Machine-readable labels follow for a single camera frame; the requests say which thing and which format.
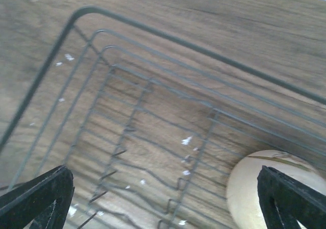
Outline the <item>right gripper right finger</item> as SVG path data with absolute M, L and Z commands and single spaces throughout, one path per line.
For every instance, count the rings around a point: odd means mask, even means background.
M 267 228 L 325 228 L 325 195 L 265 165 L 257 181 Z

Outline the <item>cream ceramic bowl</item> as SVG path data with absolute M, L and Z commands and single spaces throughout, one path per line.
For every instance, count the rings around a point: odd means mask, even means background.
M 325 195 L 325 178 L 303 159 L 277 150 L 251 153 L 235 165 L 226 187 L 228 209 L 238 228 L 267 228 L 257 191 L 257 178 L 264 165 Z

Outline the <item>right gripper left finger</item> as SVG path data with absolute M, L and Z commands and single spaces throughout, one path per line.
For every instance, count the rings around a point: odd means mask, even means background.
M 57 166 L 1 196 L 1 228 L 63 228 L 73 193 L 71 170 Z

